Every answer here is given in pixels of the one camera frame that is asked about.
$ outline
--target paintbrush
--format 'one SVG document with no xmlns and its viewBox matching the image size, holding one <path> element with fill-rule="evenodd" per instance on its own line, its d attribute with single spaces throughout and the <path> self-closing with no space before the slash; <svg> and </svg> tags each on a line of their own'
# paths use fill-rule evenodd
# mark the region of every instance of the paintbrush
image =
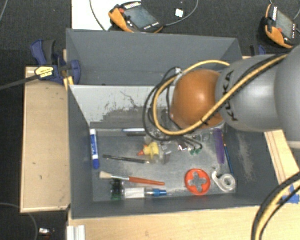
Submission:
<svg viewBox="0 0 300 240">
<path fill-rule="evenodd" d="M 141 183 L 141 184 L 148 184 L 148 185 L 158 185 L 158 186 L 166 185 L 164 182 L 160 182 L 160 181 L 150 180 L 150 179 L 146 179 L 146 178 L 118 176 L 118 175 L 113 175 L 111 173 L 104 172 L 104 171 L 100 171 L 99 178 L 105 179 L 105 180 L 118 179 L 118 180 L 122 180 L 122 181 L 129 181 L 129 182 L 133 182 L 133 183 Z"/>
</svg>

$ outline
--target clamp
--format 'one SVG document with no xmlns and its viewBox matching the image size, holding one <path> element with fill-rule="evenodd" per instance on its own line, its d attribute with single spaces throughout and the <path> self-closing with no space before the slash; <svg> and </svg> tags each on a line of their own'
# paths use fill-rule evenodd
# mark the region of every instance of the clamp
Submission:
<svg viewBox="0 0 300 240">
<path fill-rule="evenodd" d="M 72 60 L 68 65 L 62 56 L 54 53 L 55 40 L 39 39 L 31 44 L 32 56 L 36 59 L 39 67 L 34 71 L 38 79 L 52 81 L 63 85 L 68 77 L 73 78 L 77 85 L 80 81 L 81 68 L 78 60 Z"/>
</svg>

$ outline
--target blue clamp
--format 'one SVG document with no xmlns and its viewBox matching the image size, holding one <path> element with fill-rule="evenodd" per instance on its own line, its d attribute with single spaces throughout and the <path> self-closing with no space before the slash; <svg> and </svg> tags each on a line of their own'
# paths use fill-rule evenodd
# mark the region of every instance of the blue clamp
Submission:
<svg viewBox="0 0 300 240">
<path fill-rule="evenodd" d="M 57 84 L 64 84 L 62 71 L 66 71 L 66 76 L 73 77 L 73 83 L 77 85 L 80 81 L 81 68 L 78 60 L 72 60 L 67 65 L 62 56 L 54 53 L 55 40 L 39 39 L 31 44 L 30 49 L 32 56 L 36 59 L 40 67 L 49 66 L 49 74 L 44 77 L 38 77 L 39 80 L 52 81 Z"/>
</svg>

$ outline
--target gray box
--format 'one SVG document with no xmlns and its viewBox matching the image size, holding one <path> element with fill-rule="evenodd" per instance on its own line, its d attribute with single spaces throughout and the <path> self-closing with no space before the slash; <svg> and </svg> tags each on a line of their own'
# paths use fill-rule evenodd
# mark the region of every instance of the gray box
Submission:
<svg viewBox="0 0 300 240">
<path fill-rule="evenodd" d="M 79 85 L 68 92 L 72 218 L 144 215 L 260 205 L 278 185 L 267 142 L 262 133 L 224 126 L 237 188 L 222 193 L 211 182 L 207 195 L 185 191 L 188 170 L 207 173 L 218 166 L 212 137 L 197 156 L 173 151 L 163 164 L 105 161 L 102 154 L 135 157 L 142 137 L 122 135 L 122 128 L 142 127 L 140 112 L 147 94 L 173 67 L 182 69 L 205 60 L 233 63 L 242 58 L 234 38 L 67 30 L 67 60 L 79 60 Z M 212 70 L 222 70 L 210 65 Z M 90 128 L 98 129 L 100 170 L 165 181 L 171 194 L 142 200 L 110 200 L 108 180 L 98 178 L 91 161 Z"/>
</svg>

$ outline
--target orange device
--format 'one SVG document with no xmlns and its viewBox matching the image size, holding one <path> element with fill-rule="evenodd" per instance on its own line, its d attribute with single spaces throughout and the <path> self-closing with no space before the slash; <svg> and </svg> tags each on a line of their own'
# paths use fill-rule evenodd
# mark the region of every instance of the orange device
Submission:
<svg viewBox="0 0 300 240">
<path fill-rule="evenodd" d="M 126 32 L 158 33 L 164 28 L 140 1 L 117 4 L 109 12 L 109 17 L 112 25 Z"/>
<path fill-rule="evenodd" d="M 291 49 L 296 36 L 296 24 L 278 7 L 270 4 L 265 13 L 265 34 L 276 44 Z"/>
</svg>

